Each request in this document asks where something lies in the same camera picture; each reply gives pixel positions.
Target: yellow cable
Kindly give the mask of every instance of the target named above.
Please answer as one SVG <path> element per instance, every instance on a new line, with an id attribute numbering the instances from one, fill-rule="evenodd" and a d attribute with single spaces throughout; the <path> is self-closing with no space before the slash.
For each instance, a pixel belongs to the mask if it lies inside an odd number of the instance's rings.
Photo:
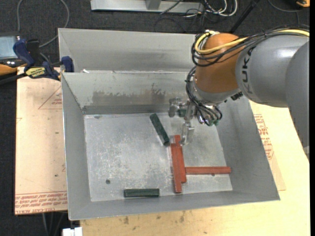
<path id="1" fill-rule="evenodd" d="M 305 35 L 307 37 L 310 36 L 310 33 L 305 31 L 305 30 L 300 30 L 300 29 L 284 29 L 284 30 L 280 30 L 280 31 L 275 31 L 275 32 L 290 32 L 290 33 L 297 33 L 297 34 L 301 34 L 301 35 Z M 242 41 L 244 41 L 245 39 L 247 39 L 248 37 L 243 37 L 243 38 L 240 38 L 240 39 L 236 39 L 234 41 L 231 41 L 229 43 L 226 43 L 226 44 L 223 44 L 223 45 L 220 45 L 220 46 L 216 46 L 216 47 L 213 47 L 211 49 L 207 49 L 207 50 L 201 50 L 199 49 L 199 44 L 201 43 L 202 40 L 204 40 L 206 37 L 208 36 L 211 36 L 213 34 L 217 34 L 218 32 L 217 31 L 209 31 L 209 32 L 206 32 L 205 34 L 201 35 L 197 41 L 196 41 L 196 44 L 195 44 L 195 50 L 197 53 L 199 54 L 210 54 L 212 52 L 215 52 L 215 51 L 218 51 L 220 50 L 221 48 L 224 48 L 224 47 L 230 47 L 230 46 L 234 46 Z"/>

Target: black floor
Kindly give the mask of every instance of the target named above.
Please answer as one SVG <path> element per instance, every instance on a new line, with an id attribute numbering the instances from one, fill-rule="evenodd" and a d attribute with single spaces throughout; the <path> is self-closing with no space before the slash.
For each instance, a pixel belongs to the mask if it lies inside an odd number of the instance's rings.
<path id="1" fill-rule="evenodd" d="M 70 11 L 68 28 L 160 31 L 199 33 L 205 29 L 230 31 L 237 23 L 244 10 L 252 0 L 238 0 L 237 13 L 228 18 L 211 16 L 210 20 L 193 21 L 176 14 L 138 13 L 138 12 L 92 12 L 90 0 L 64 0 Z M 295 9 L 285 0 L 271 0 L 282 9 Z M 0 0 L 0 32 L 17 29 L 17 5 L 19 0 Z M 310 24 L 310 9 L 298 12 L 284 12 L 272 7 L 267 0 L 260 0 L 234 32 L 236 35 L 247 35 L 268 30 L 280 25 Z M 45 43 L 63 27 L 66 11 L 58 0 L 24 0 L 20 6 L 20 36 L 26 39 L 37 38 Z M 59 60 L 58 42 L 43 47 L 41 51 L 53 62 Z M 16 83 L 0 85 L 0 236 L 44 236 L 45 228 L 42 214 L 15 216 L 14 171 L 15 171 L 15 111 Z M 57 228 L 71 226 L 67 214 L 54 213 L 52 232 Z M 47 214 L 48 227 L 51 214 Z"/>

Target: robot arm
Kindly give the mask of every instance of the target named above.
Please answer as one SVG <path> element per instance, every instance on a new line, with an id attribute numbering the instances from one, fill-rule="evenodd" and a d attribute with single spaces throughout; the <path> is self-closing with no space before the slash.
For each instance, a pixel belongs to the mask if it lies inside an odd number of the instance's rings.
<path id="1" fill-rule="evenodd" d="M 193 134 L 191 118 L 218 125 L 220 104 L 244 95 L 256 103 L 289 107 L 301 143 L 309 147 L 308 29 L 278 28 L 241 38 L 207 31 L 196 37 L 191 51 L 196 66 L 186 79 L 189 101 L 170 101 L 173 109 L 187 111 L 183 145 Z"/>

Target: cardboard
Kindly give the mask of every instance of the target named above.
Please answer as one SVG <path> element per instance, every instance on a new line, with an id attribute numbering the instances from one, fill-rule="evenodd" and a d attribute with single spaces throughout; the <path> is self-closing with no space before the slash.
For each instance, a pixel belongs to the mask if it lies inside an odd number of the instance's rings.
<path id="1" fill-rule="evenodd" d="M 61 83 L 17 81 L 16 215 L 67 210 Z"/>

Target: blue clamp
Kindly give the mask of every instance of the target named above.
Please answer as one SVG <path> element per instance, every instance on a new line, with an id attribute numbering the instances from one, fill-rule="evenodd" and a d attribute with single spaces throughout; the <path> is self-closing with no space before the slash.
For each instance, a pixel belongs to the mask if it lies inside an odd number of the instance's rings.
<path id="1" fill-rule="evenodd" d="M 26 39 L 20 39 L 15 42 L 13 51 L 19 59 L 26 62 L 27 66 L 25 66 L 24 72 L 26 72 L 31 66 L 35 64 L 35 60 L 31 57 L 29 51 L 27 50 Z"/>
<path id="2" fill-rule="evenodd" d="M 70 73 L 74 72 L 74 65 L 72 62 L 72 58 L 70 58 L 69 56 L 64 56 L 61 58 L 61 63 L 63 64 L 64 72 L 70 72 Z"/>
<path id="3" fill-rule="evenodd" d="M 42 66 L 34 66 L 35 60 L 30 55 L 27 49 L 27 41 L 25 39 L 18 40 L 14 46 L 13 51 L 19 59 L 26 62 L 24 73 L 32 79 L 49 78 L 53 80 L 60 80 L 60 73 L 56 71 L 49 62 L 44 61 Z M 72 59 L 69 56 L 62 57 L 62 72 L 74 72 Z"/>

